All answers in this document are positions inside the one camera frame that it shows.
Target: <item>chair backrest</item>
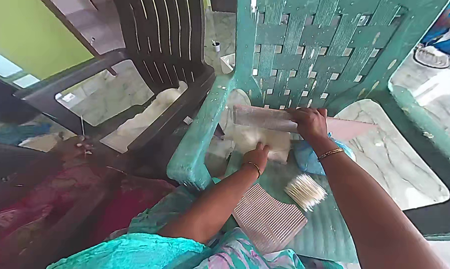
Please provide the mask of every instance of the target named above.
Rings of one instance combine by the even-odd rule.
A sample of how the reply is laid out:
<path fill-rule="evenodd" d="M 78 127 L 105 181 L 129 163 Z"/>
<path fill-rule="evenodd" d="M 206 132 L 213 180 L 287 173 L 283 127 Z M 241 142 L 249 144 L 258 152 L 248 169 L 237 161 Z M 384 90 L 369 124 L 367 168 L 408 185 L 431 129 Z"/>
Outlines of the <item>chair backrest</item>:
<path fill-rule="evenodd" d="M 203 73 L 202 0 L 114 0 L 128 55 L 155 93 Z"/>
<path fill-rule="evenodd" d="M 238 0 L 237 88 L 254 106 L 328 107 L 388 90 L 447 0 Z"/>

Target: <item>white container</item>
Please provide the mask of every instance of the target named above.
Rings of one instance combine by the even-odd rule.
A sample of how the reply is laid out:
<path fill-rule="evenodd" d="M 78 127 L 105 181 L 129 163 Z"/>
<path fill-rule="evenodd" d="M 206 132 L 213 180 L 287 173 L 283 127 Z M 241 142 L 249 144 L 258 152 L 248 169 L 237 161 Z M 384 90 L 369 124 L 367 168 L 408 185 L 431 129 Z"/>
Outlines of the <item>white container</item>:
<path fill-rule="evenodd" d="M 212 46 L 214 47 L 216 52 L 220 51 L 220 42 L 215 42 L 215 45 L 212 43 Z"/>
<path fill-rule="evenodd" d="M 231 73 L 235 68 L 235 53 L 220 57 L 220 64 L 224 74 Z"/>

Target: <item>window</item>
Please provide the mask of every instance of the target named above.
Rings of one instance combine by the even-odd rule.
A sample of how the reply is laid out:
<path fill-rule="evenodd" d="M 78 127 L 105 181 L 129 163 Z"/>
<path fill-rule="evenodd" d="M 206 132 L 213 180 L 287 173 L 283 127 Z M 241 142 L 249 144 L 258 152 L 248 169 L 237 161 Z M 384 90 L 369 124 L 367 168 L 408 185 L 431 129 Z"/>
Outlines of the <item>window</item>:
<path fill-rule="evenodd" d="M 40 79 L 27 74 L 22 68 L 2 55 L 0 55 L 0 79 L 21 88 L 27 88 L 40 81 Z"/>

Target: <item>person in blue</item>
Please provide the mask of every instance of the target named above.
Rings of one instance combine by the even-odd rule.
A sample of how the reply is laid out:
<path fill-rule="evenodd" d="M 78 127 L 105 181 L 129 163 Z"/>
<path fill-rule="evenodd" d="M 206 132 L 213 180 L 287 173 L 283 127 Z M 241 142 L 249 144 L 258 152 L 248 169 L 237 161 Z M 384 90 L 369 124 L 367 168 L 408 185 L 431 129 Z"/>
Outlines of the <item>person in blue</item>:
<path fill-rule="evenodd" d="M 447 68 L 450 58 L 450 3 L 421 40 L 414 59 L 428 67 Z"/>

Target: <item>hand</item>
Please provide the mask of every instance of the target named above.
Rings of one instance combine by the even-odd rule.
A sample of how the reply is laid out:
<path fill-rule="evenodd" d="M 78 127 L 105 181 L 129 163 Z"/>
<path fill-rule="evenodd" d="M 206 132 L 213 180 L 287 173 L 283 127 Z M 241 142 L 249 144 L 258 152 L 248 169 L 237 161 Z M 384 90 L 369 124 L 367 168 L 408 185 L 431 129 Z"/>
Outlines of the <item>hand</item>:
<path fill-rule="evenodd" d="M 265 167 L 267 166 L 269 151 L 270 151 L 269 145 L 263 146 L 263 143 L 258 142 L 256 149 L 245 153 L 245 155 L 243 156 L 243 164 L 246 164 L 248 162 L 254 163 L 260 169 L 260 173 L 263 173 Z"/>
<path fill-rule="evenodd" d="M 51 152 L 57 153 L 62 161 L 69 161 L 78 156 L 84 156 L 85 152 L 92 150 L 92 144 L 81 135 L 59 141 Z"/>
<path fill-rule="evenodd" d="M 328 139 L 328 129 L 326 127 L 326 108 L 300 108 L 287 109 L 292 115 L 292 120 L 298 124 L 298 132 L 310 145 L 320 143 L 323 139 Z"/>

